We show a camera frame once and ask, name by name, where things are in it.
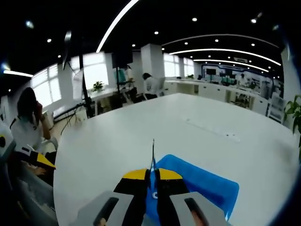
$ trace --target white cabinet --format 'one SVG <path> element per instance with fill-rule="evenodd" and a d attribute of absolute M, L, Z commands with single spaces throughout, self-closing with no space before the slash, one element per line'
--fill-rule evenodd
<path fill-rule="evenodd" d="M 164 83 L 164 94 L 170 95 L 177 92 L 177 83 L 174 82 L 165 82 Z"/>
<path fill-rule="evenodd" d="M 266 111 L 268 108 L 268 101 L 263 97 L 256 97 L 254 99 L 252 111 L 257 112 L 262 115 L 266 115 Z"/>
<path fill-rule="evenodd" d="M 226 89 L 215 84 L 200 84 L 198 87 L 198 95 L 201 97 L 225 102 Z"/>

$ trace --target speaker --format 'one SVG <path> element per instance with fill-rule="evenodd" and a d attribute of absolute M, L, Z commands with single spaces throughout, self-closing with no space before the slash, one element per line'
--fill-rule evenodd
<path fill-rule="evenodd" d="M 119 48 L 112 53 L 113 68 L 125 67 L 133 62 L 132 48 Z"/>

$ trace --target black hair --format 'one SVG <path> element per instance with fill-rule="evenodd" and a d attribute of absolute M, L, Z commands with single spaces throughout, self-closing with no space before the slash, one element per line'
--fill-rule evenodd
<path fill-rule="evenodd" d="M 142 77 L 143 77 L 144 80 L 146 80 L 146 79 L 148 79 L 149 77 L 151 77 L 151 75 L 148 74 L 148 73 L 144 73 L 144 74 L 142 75 Z"/>
<path fill-rule="evenodd" d="M 37 117 L 37 98 L 34 94 L 32 88 L 27 87 L 23 90 L 20 95 L 17 104 L 18 117 L 26 118 L 31 124 L 33 124 L 32 113 L 36 117 L 37 124 L 39 123 L 39 118 Z"/>

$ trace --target yellow object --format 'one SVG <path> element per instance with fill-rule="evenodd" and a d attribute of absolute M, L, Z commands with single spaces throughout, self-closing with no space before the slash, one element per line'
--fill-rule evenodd
<path fill-rule="evenodd" d="M 55 165 L 52 164 L 51 162 L 49 162 L 49 160 L 47 158 L 45 158 L 45 156 L 40 154 L 40 153 L 38 153 L 37 161 L 41 162 L 45 165 L 48 165 L 48 166 L 51 166 L 51 167 L 55 168 Z"/>
<path fill-rule="evenodd" d="M 176 172 L 173 172 L 168 169 L 162 169 L 159 168 L 160 172 L 160 179 L 161 180 L 177 180 L 177 179 L 183 179 L 180 174 L 177 174 Z"/>
<path fill-rule="evenodd" d="M 133 170 L 133 171 L 128 172 L 127 174 L 125 174 L 122 178 L 135 179 L 135 180 L 144 180 L 146 170 L 147 170 L 146 168 L 145 169 Z"/>

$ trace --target blue cloth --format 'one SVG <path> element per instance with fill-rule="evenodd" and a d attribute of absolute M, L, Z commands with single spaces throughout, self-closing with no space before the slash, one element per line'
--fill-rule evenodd
<path fill-rule="evenodd" d="M 116 70 L 114 71 L 114 77 L 117 82 Z M 125 70 L 123 70 L 123 69 L 118 70 L 118 80 L 119 80 L 119 83 L 127 81 Z"/>
<path fill-rule="evenodd" d="M 164 156 L 157 162 L 156 166 L 157 168 L 172 170 L 180 174 L 190 192 L 199 192 L 224 211 L 226 220 L 230 218 L 238 195 L 238 183 L 198 168 L 171 154 Z M 157 213 L 157 200 L 152 197 L 152 193 L 157 191 L 154 188 L 154 171 L 151 172 L 150 178 L 151 189 L 148 189 L 147 193 L 146 214 L 157 225 L 160 225 Z"/>

